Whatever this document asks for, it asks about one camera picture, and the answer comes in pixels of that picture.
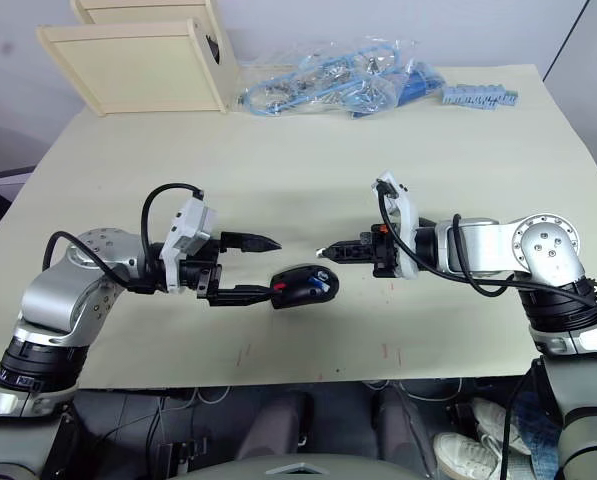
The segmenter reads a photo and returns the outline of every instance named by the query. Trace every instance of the clear plastic bag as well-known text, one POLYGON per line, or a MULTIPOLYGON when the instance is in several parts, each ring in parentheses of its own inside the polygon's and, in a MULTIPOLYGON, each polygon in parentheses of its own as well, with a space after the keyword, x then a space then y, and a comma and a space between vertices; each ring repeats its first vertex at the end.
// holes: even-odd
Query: clear plastic bag
POLYGON ((255 115, 344 110, 371 114, 398 105, 413 65, 413 46, 366 40, 360 48, 338 44, 302 47, 244 66, 238 107, 255 115))
MULTIPOLYGON (((404 88, 400 91, 396 107, 402 107, 418 98, 430 95, 444 85, 445 79, 431 65, 425 62, 413 62, 409 68, 409 75, 405 80, 404 88)), ((353 112, 352 117, 360 118, 371 115, 371 113, 353 112)))

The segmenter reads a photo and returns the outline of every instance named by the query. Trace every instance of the person's foot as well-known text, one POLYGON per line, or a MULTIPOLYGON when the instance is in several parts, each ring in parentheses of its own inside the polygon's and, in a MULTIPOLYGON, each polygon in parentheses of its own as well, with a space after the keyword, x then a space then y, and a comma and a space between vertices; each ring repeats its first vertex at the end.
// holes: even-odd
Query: person's foot
MULTIPOLYGON (((484 398, 471 400, 471 409, 478 421, 478 430, 495 438, 502 445, 505 432, 505 409, 484 398)), ((522 441, 518 428, 512 423, 509 435, 509 446, 523 455, 531 455, 531 451, 522 441)))
MULTIPOLYGON (((438 466, 454 480, 498 480, 500 461, 489 448, 459 433, 434 438, 438 466)), ((507 480, 512 477, 507 473, 507 480)))

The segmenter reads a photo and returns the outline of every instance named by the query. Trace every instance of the black computer mouse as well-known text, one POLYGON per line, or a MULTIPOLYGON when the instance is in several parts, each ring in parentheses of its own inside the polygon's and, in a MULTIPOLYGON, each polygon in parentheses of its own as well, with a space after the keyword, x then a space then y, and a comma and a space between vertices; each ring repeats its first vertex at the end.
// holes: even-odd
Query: black computer mouse
POLYGON ((328 268, 301 265, 273 276, 271 288, 278 293, 271 297, 271 304, 280 309, 328 302, 336 296, 338 287, 338 277, 328 268))

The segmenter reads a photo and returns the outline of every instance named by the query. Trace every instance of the table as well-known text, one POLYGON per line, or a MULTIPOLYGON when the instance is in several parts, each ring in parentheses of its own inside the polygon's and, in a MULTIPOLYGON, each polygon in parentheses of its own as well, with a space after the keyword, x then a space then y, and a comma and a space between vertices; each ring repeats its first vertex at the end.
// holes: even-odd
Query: table
MULTIPOLYGON (((334 241, 379 221, 370 184, 391 169, 422 216, 508 222, 553 212, 582 237, 597 278, 597 168, 533 66, 443 68, 449 84, 503 83, 515 108, 480 111, 424 99, 372 118, 258 118, 147 113, 69 124, 0 223, 0 357, 49 235, 93 227, 139 231, 155 186, 194 183, 218 211, 215 232, 268 235, 283 249, 221 257, 223 283, 266 284, 316 261, 334 241)), ((152 210, 162 240, 185 193, 152 210)), ((65 244, 59 244, 56 256, 65 244)), ((81 386, 175 387, 520 374, 537 353, 514 292, 498 299, 422 274, 373 279, 370 265, 335 265, 336 299, 274 311, 209 308, 195 293, 124 293, 92 345, 81 386)))

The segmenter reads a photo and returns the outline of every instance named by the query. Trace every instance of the black wire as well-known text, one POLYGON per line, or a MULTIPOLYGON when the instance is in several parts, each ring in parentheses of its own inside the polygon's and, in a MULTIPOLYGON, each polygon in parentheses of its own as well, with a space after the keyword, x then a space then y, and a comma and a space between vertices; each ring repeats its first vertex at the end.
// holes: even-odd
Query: black wire
POLYGON ((43 256, 43 259, 42 259, 42 271, 43 272, 51 266, 51 257, 53 256, 56 242, 60 238, 65 238, 65 239, 69 240, 76 247, 78 247, 78 250, 80 250, 85 255, 87 255, 91 259, 91 261, 94 262, 96 264, 96 266, 98 268, 100 268, 105 273, 105 275, 107 275, 109 278, 111 278, 114 282, 116 282, 121 287, 127 288, 127 285, 128 285, 127 281, 124 280, 123 278, 121 278, 111 268, 109 268, 107 266, 107 264, 98 255, 96 255, 87 245, 85 245, 82 241, 78 240, 71 233, 63 232, 62 230, 55 232, 54 234, 51 235, 51 237, 49 237, 49 241, 47 242, 47 246, 45 247, 45 255, 43 256))
POLYGON ((155 270, 156 265, 155 259, 153 258, 153 254, 149 249, 149 209, 151 208, 151 204, 153 203, 154 199, 158 195, 160 195, 162 192, 166 190, 173 190, 177 188, 183 190, 191 190, 193 192, 194 197, 200 200, 202 200, 204 195, 202 190, 188 183, 166 183, 155 188, 151 191, 149 195, 147 195, 145 203, 142 206, 142 212, 140 214, 140 240, 142 242, 143 252, 145 253, 145 266, 146 269, 150 272, 153 272, 155 270))
POLYGON ((554 65, 558 61, 558 58, 560 58, 560 54, 562 53, 563 49, 565 48, 565 45, 567 45, 567 42, 569 41, 569 37, 571 37, 571 34, 574 33, 574 30, 576 29, 576 26, 578 25, 578 22, 580 21, 580 18, 585 13, 585 10, 587 9, 587 5, 589 5, 589 0, 587 0, 585 2, 585 4, 582 6, 582 8, 580 9, 580 12, 578 13, 578 16, 576 17, 576 20, 574 21, 573 25, 569 29, 569 32, 567 33, 567 36, 562 41, 562 44, 560 45, 560 48, 558 49, 558 52, 556 53, 556 56, 551 61, 551 64, 549 65, 549 68, 547 69, 547 73, 545 73, 545 76, 542 77, 542 81, 543 82, 545 80, 547 80, 547 77, 551 73, 551 69, 554 68, 554 65))
POLYGON ((158 428, 158 421, 160 419, 160 410, 162 408, 162 400, 159 400, 160 407, 156 409, 156 413, 151 419, 149 428, 147 429, 147 436, 145 437, 145 468, 147 470, 147 478, 152 478, 151 475, 151 443, 158 428))
POLYGON ((507 466, 509 464, 509 436, 511 434, 511 413, 516 401, 516 397, 527 383, 527 380, 531 376, 531 369, 527 370, 527 373, 523 375, 520 381, 514 387, 514 391, 509 397, 507 402, 507 411, 505 412, 505 430, 502 439, 502 461, 500 463, 500 480, 507 480, 507 466))
MULTIPOLYGON (((430 273, 432 273, 438 277, 444 278, 446 280, 451 280, 452 282, 469 283, 469 281, 464 277, 461 277, 459 275, 453 275, 450 273, 445 273, 445 272, 442 272, 442 271, 436 269, 435 266, 432 266, 431 264, 426 262, 423 258, 419 257, 415 252, 413 252, 407 246, 407 244, 405 242, 402 241, 402 239, 400 238, 400 235, 396 232, 396 227, 394 226, 392 221, 389 219, 389 214, 387 213, 387 207, 385 205, 385 196, 386 196, 386 193, 384 191, 382 191, 379 187, 378 188, 378 208, 380 209, 380 215, 382 217, 383 223, 387 226, 387 229, 389 230, 389 233, 391 234, 391 236, 392 236, 393 240, 396 242, 396 244, 413 261, 415 261, 419 267, 420 266, 424 267, 430 273)), ((525 281, 521 281, 521 280, 511 280, 511 277, 509 277, 505 280, 480 279, 479 278, 479 279, 474 279, 474 282, 476 282, 480 286, 487 285, 487 286, 494 286, 494 287, 514 287, 514 288, 524 288, 524 289, 529 289, 529 290, 542 290, 545 292, 555 293, 557 295, 561 295, 563 297, 567 297, 572 300, 576 300, 576 301, 582 303, 583 305, 597 309, 597 299, 589 299, 587 297, 583 297, 581 295, 571 293, 567 290, 564 290, 563 288, 552 287, 550 285, 544 285, 542 283, 525 282, 525 281)))
POLYGON ((469 258, 467 257, 467 252, 465 251, 465 247, 463 244, 463 233, 460 229, 460 218, 461 217, 459 214, 455 214, 454 219, 451 222, 451 228, 454 234, 454 242, 456 244, 456 253, 458 255, 458 263, 460 264, 460 270, 462 270, 462 274, 465 276, 469 284, 479 294, 490 298, 499 297, 507 290, 506 286, 500 287, 498 290, 490 292, 489 290, 485 290, 480 285, 478 285, 471 274, 471 270, 469 269, 469 258))

